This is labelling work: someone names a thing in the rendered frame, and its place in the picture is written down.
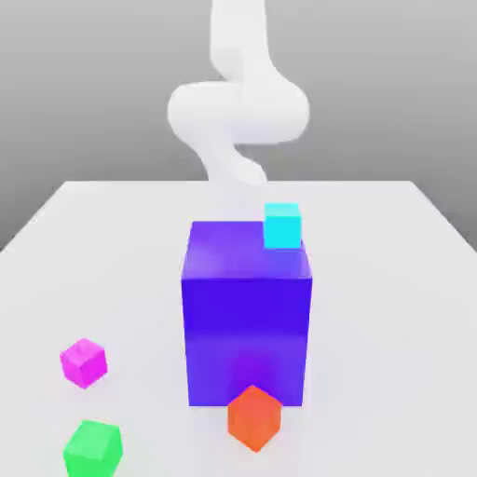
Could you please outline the small cyan cube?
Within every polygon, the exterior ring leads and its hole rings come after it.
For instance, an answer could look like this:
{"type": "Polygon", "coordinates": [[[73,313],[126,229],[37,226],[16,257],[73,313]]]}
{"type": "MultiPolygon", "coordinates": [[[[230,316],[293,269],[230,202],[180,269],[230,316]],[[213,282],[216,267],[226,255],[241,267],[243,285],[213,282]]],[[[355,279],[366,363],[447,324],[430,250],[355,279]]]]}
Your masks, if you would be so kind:
{"type": "Polygon", "coordinates": [[[266,203],[264,245],[267,249],[299,249],[302,215],[297,203],[266,203]]]}

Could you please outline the small orange cube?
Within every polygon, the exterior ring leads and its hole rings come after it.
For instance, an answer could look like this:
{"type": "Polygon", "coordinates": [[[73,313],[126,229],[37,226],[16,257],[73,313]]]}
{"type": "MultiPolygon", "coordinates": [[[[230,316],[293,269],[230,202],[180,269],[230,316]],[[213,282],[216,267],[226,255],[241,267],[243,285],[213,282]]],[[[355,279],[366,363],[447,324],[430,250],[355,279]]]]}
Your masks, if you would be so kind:
{"type": "Polygon", "coordinates": [[[255,453],[279,432],[282,404],[256,386],[249,386],[227,405],[227,431],[255,453]]]}

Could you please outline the small magenta cube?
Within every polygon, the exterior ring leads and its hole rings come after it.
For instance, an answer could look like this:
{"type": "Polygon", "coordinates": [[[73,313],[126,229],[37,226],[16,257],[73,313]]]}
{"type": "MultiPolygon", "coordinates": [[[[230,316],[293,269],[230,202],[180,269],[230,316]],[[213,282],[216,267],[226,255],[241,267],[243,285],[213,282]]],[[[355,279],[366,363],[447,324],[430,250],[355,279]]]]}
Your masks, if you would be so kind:
{"type": "Polygon", "coordinates": [[[60,353],[65,378],[82,389],[87,389],[108,372],[105,350],[102,346],[81,338],[60,353]]]}

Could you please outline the small green cube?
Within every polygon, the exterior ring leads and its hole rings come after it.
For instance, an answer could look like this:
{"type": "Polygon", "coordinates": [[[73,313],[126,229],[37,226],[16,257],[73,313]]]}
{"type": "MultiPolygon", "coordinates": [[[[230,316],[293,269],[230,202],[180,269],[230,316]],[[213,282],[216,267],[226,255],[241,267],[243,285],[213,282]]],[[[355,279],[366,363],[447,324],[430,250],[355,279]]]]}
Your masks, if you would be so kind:
{"type": "Polygon", "coordinates": [[[68,477],[113,477],[122,456],[119,426],[86,419],[63,449],[68,477]]]}

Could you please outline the large purple box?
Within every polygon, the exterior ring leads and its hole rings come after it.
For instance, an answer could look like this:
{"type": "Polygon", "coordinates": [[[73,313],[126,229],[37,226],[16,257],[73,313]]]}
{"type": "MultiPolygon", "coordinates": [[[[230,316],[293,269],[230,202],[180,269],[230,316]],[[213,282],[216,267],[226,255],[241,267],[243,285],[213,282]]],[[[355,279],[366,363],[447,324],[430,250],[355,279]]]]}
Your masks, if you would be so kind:
{"type": "Polygon", "coordinates": [[[249,386],[301,405],[312,283],[306,249],[266,248],[262,223],[193,222],[181,276],[190,405],[226,406],[249,386]]]}

